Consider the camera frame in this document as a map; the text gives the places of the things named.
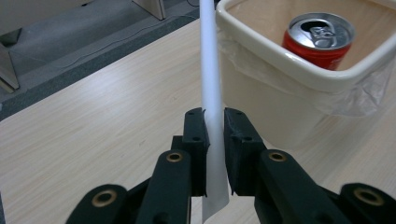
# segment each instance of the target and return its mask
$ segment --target can lid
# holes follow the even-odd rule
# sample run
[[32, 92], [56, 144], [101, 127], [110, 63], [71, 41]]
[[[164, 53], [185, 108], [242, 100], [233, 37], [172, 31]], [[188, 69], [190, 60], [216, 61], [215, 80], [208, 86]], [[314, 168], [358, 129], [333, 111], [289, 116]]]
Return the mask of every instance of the can lid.
[[355, 29], [344, 18], [330, 13], [307, 13], [290, 22], [289, 35], [311, 49], [341, 49], [349, 45]]

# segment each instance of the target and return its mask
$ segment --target red soda can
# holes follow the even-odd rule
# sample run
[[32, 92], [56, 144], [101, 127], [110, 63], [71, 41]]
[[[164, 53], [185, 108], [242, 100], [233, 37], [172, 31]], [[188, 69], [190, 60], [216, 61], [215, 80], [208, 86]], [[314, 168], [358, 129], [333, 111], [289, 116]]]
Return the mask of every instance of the red soda can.
[[282, 47], [307, 61], [335, 70], [350, 49], [355, 29], [344, 18], [329, 13], [308, 13], [293, 19]]

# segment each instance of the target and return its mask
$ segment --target white plastic stick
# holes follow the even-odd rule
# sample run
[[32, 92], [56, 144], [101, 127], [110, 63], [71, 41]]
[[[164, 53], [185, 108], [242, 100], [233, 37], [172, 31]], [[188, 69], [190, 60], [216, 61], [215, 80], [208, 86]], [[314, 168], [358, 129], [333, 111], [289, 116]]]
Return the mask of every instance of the white plastic stick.
[[213, 0], [200, 0], [202, 102], [210, 147], [206, 156], [203, 222], [229, 202], [224, 160], [223, 116]]

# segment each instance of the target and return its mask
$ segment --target gray floor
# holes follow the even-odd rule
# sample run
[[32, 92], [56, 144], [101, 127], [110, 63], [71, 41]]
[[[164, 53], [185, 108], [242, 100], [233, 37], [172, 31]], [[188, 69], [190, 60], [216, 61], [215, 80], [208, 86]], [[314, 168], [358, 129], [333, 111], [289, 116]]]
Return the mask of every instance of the gray floor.
[[159, 21], [131, 0], [94, 0], [37, 22], [8, 47], [21, 87], [0, 89], [0, 120], [199, 17], [198, 0], [163, 0]]

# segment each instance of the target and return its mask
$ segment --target white plastic container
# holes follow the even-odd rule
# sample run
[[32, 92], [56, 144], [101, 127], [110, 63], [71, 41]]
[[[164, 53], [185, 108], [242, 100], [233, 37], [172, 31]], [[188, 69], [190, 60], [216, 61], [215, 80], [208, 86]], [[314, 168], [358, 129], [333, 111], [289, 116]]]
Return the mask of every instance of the white plastic container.
[[[308, 12], [346, 18], [356, 29], [337, 71], [280, 45]], [[396, 58], [396, 11], [367, 0], [222, 0], [217, 6], [224, 103], [247, 113], [260, 135], [293, 148], [331, 115], [373, 114]]]

